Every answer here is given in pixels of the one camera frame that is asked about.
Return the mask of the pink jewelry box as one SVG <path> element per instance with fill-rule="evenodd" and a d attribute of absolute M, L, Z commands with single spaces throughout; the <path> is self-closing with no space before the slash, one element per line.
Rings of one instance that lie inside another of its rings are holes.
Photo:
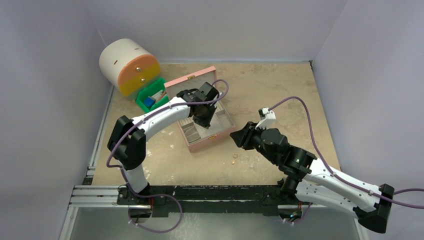
<path fill-rule="evenodd" d="M 215 80 L 217 80 L 216 68 L 210 66 L 168 81 L 164 84 L 164 87 L 168 97 L 173 98 L 183 90 L 199 88 L 203 83 L 211 84 Z M 190 152 L 195 152 L 226 138 L 236 130 L 236 126 L 222 102 L 218 101 L 215 106 L 216 110 L 208 129 L 196 124 L 192 118 L 185 118 L 177 122 Z"/>

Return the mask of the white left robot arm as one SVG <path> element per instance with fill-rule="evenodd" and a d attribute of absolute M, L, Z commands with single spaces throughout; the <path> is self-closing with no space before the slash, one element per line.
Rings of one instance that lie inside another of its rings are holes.
<path fill-rule="evenodd" d="M 110 154 L 106 166 L 113 168 L 111 160 L 117 160 L 115 167 L 120 170 L 132 201 L 142 205 L 150 197 L 150 185 L 143 169 L 150 138 L 186 118 L 208 129 L 216 111 L 215 104 L 226 95 L 226 91 L 221 93 L 213 83 L 205 82 L 199 88 L 180 91 L 168 103 L 149 113 L 134 118 L 124 115 L 116 121 L 107 143 Z"/>

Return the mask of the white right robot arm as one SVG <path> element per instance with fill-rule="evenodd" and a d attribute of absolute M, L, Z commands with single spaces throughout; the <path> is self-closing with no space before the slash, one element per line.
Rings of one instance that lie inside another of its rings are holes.
<path fill-rule="evenodd" d="M 327 167 L 313 153 L 291 145 L 276 128 L 259 129 L 249 121 L 230 137 L 237 147 L 256 150 L 286 175 L 280 191 L 284 202 L 323 205 L 356 218 L 370 231 L 386 233 L 394 195 L 392 186 L 367 183 Z"/>

